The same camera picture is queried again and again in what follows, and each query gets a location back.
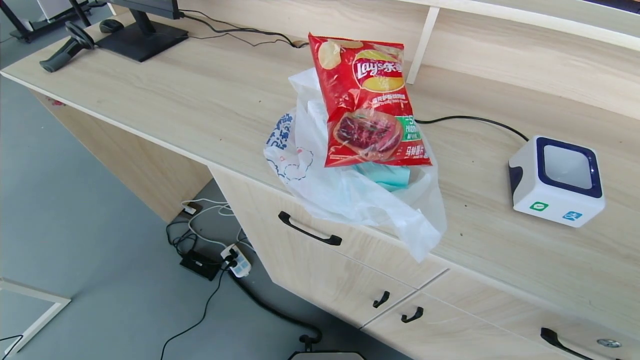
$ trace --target white cable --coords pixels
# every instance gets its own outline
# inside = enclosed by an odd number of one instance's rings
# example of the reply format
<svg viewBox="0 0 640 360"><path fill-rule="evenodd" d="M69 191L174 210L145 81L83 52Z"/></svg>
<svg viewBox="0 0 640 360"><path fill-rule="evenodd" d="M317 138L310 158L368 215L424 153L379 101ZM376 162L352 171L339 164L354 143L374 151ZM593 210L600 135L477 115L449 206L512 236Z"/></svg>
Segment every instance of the white cable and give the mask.
<svg viewBox="0 0 640 360"><path fill-rule="evenodd" d="M205 198L195 199L195 200L185 200L185 201L181 201L180 203L182 205L185 205L185 204L189 204L190 202L198 202L198 201L207 201L207 202L212 202L214 204L229 205L229 203L226 202L226 201L215 201L215 200L209 200L209 199L205 199Z"/></svg>
<svg viewBox="0 0 640 360"><path fill-rule="evenodd" d="M200 239L202 239L204 241L227 247L226 244L224 244L224 243L222 243L220 241L207 239L204 236L198 234L195 231L195 229L193 228L193 226L191 225L191 223L192 223L192 221L195 220L196 217L199 217L202 213L205 213L205 212L207 212L207 211L209 211L211 209L218 209L218 214L223 216L223 217L234 217L235 214L233 214L233 210L231 209L231 206L229 206L229 203L226 202L226 201L215 201L215 200L205 199L205 198L195 199L195 200L185 200L185 201L181 201L180 204L186 205L186 204L189 204L190 202L198 202L198 201L211 202L211 203L216 204L216 205L215 206L211 206L210 208L203 209L201 212L199 212L194 217L189 219L189 222L187 223L187 225L189 226L189 230L191 230L192 233L194 233L197 237L199 237ZM222 212L223 209L231 211L232 213L231 214L225 214L225 213ZM240 239L240 234L242 233L242 231L243 231L242 227L240 227L240 230L238 230L238 233L236 234L236 243L241 243L244 246L248 247L249 249L252 249L255 252L255 249L249 243L244 242L243 241L244 239L242 239L242 240Z"/></svg>
<svg viewBox="0 0 640 360"><path fill-rule="evenodd" d="M251 245L249 245L249 243L245 243L244 241L239 241L239 243L241 243L242 245L248 247L249 249L252 249L253 252L255 252L255 249Z"/></svg>
<svg viewBox="0 0 640 360"><path fill-rule="evenodd" d="M209 202L213 202L213 203L215 203L215 204L223 204L223 205L215 205L215 206L211 206L210 208L203 209L201 212L197 213L194 217L190 218L190 219L189 219L189 222L187 223L187 225L189 226L189 230L191 230L191 232L192 232L192 233L194 233L197 237L199 237L200 239L203 239L204 241L207 241L207 242L209 242L209 243L218 244L218 245L221 245L221 246L223 246L223 247L227 247L227 245L226 245L226 244L221 243L220 241L216 241L216 240L212 240L212 239L207 239L207 238L205 238L204 236L202 236L202 235L198 234L198 233L195 231L195 229L193 228L193 226L191 225L191 223L192 223L192 222L193 222L197 217L199 217L199 216L200 216L200 215L202 215L203 213L205 213L205 212L207 212L207 211L209 211L209 210L212 210L212 209L218 209L218 214L219 214L219 215L222 215L222 216L224 216L224 217L233 217L233 216L235 216L234 214L224 214L224 213L222 213L222 209L225 209L225 210L228 210L228 211L232 211L232 210L231 210L231 207L229 206L229 204L228 204L227 202L218 202L218 201L213 201L213 200L209 200L209 199L198 199L198 200L190 200L190 201L187 201L187 203L189 203L189 202L191 202L191 201L203 201L203 200L206 200L206 201L209 201Z"/></svg>

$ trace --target teal item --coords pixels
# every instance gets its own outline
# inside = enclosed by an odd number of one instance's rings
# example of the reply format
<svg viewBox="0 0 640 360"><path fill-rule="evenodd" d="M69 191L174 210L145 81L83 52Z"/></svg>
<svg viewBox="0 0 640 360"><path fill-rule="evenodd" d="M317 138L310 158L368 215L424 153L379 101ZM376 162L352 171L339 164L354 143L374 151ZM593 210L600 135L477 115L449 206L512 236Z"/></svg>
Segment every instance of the teal item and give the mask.
<svg viewBox="0 0 640 360"><path fill-rule="evenodd" d="M409 175L411 174L409 167L392 167L378 163L361 163L353 165L353 168L390 192L406 189L407 186L409 186Z"/></svg>

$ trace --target white frame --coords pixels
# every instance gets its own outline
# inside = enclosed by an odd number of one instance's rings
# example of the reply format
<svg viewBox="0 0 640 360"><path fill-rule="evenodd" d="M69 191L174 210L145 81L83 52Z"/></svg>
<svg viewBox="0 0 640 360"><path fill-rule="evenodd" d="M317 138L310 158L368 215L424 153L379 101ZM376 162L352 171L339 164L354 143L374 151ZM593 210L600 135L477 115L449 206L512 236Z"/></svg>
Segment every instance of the white frame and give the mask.
<svg viewBox="0 0 640 360"><path fill-rule="evenodd" d="M36 289L31 286L21 284L19 282L11 281L9 279L5 279L4 277L0 277L0 291L7 290L13 293L18 293L21 295L34 297L36 299L50 301L54 304L45 311L42 316L40 316L34 323L31 324L23 333L22 338L18 338L15 340L8 348L4 350L4 354L6 355L9 350L12 349L11 355L16 354L26 343L29 342L35 336L38 331L42 330L42 328L47 325L51 319L53 319L62 309L65 308L71 302L71 299L66 297L62 297L53 293L49 293L47 291Z"/></svg>

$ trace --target shelf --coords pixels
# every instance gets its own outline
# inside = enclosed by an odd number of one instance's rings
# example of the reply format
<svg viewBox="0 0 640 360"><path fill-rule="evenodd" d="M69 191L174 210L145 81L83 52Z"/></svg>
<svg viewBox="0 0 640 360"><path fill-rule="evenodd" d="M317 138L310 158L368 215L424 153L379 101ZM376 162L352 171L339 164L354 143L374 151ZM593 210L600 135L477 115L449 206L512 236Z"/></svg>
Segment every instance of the shelf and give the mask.
<svg viewBox="0 0 640 360"><path fill-rule="evenodd" d="M640 51L640 15L583 0L400 0L562 31Z"/></svg>

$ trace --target wooden shelf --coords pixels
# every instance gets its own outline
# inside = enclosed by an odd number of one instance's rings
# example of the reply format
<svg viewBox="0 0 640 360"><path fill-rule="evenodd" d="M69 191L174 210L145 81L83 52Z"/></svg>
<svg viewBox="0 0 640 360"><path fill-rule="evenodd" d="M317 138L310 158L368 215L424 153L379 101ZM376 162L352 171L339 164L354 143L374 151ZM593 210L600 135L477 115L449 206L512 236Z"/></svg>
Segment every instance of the wooden shelf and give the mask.
<svg viewBox="0 0 640 360"><path fill-rule="evenodd" d="M131 22L128 15L119 19ZM195 36L209 34L197 22L179 21ZM88 32L104 36L97 26ZM285 191L262 150L275 122L295 106L287 78L312 66L307 50L189 39L145 63L97 49L46 73L38 61L63 41L3 75L191 159ZM424 67L408 89L419 119L476 115L596 149L607 196L606 209L580 229L517 213L506 163L521 139L467 120L422 126L440 165L449 221L433 254L617 331L640 333L640 122L434 67Z"/></svg>
<svg viewBox="0 0 640 360"><path fill-rule="evenodd" d="M640 51L640 15L583 0L401 0L539 26Z"/></svg>

